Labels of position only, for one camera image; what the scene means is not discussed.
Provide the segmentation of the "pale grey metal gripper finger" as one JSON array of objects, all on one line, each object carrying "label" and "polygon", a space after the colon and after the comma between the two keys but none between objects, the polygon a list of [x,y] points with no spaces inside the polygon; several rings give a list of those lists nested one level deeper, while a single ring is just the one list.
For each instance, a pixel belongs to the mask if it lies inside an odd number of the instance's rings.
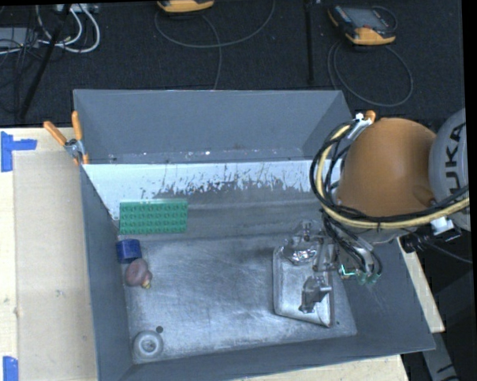
[{"label": "pale grey metal gripper finger", "polygon": [[313,313],[315,306],[332,292],[332,286],[325,275],[312,275],[306,279],[301,291],[300,311]]},{"label": "pale grey metal gripper finger", "polygon": [[315,231],[311,221],[299,222],[288,239],[288,260],[294,265],[310,262],[317,254]]}]

